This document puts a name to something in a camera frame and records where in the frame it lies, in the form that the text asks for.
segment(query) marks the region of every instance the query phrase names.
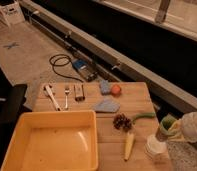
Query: yellow plastic tray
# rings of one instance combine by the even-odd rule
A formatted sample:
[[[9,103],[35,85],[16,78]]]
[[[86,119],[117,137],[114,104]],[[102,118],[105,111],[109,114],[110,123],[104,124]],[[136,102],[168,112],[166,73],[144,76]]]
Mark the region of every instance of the yellow plastic tray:
[[[24,113],[2,171],[94,171],[98,167],[93,111]]]

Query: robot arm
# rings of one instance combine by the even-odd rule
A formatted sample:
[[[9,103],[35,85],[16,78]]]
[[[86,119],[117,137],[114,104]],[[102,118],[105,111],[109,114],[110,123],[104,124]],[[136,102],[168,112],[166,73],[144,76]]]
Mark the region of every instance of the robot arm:
[[[159,127],[169,141],[197,142],[197,112],[187,113],[179,120],[167,115]]]
[[[181,118],[181,133],[189,142],[197,142],[197,112],[185,114]]]

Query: wire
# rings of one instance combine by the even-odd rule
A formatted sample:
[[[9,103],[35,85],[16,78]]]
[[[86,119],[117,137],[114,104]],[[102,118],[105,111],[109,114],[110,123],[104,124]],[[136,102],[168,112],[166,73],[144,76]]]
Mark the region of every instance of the wire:
[[[63,63],[63,64],[57,64],[58,61],[62,60],[62,59],[66,59],[66,62]],[[60,74],[56,71],[56,67],[64,67],[68,64],[71,64],[72,65],[72,60],[71,58],[66,55],[66,54],[57,54],[57,55],[54,55],[52,57],[50,57],[49,59],[49,63],[51,64],[52,66],[52,70],[55,74],[61,76],[61,77],[64,77],[64,78],[69,78],[69,79],[73,79],[73,80],[77,80],[77,81],[80,81],[80,82],[83,82],[83,80],[79,79],[79,78],[76,78],[76,77],[71,77],[71,76],[67,76],[67,75],[63,75],[63,74]]]

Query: pine cone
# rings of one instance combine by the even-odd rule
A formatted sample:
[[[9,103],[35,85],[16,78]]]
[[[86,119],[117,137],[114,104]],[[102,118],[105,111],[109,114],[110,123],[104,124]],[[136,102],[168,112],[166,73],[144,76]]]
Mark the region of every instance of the pine cone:
[[[124,120],[126,119],[124,114],[117,114],[113,120],[113,125],[116,129],[120,129],[124,125]]]

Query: table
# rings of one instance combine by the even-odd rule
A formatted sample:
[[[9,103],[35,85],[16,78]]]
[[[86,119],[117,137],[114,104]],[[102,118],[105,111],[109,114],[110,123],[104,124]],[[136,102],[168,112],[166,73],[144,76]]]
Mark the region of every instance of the table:
[[[155,112],[147,85],[143,82],[111,83],[121,86],[122,94],[119,97],[113,97],[111,95],[102,96],[97,82],[83,83],[86,97],[83,102],[75,101],[74,84],[78,83],[51,84],[55,91],[55,98],[62,109],[64,109],[65,104],[64,87],[65,85],[69,85],[71,90],[68,96],[69,110],[89,110],[92,109],[95,103],[108,97],[120,103],[120,109],[117,113],[124,113],[130,118],[138,113]],[[44,85],[42,84],[40,87],[34,107],[35,112],[55,110],[51,100],[44,95]],[[146,139],[149,135],[154,134],[158,127],[156,118],[142,118],[136,121],[136,124],[133,126],[136,142],[130,159],[125,162],[123,156],[126,133],[113,127],[112,122],[114,116],[115,113],[97,114],[99,171],[173,170],[168,152],[163,154],[156,162],[145,153]]]

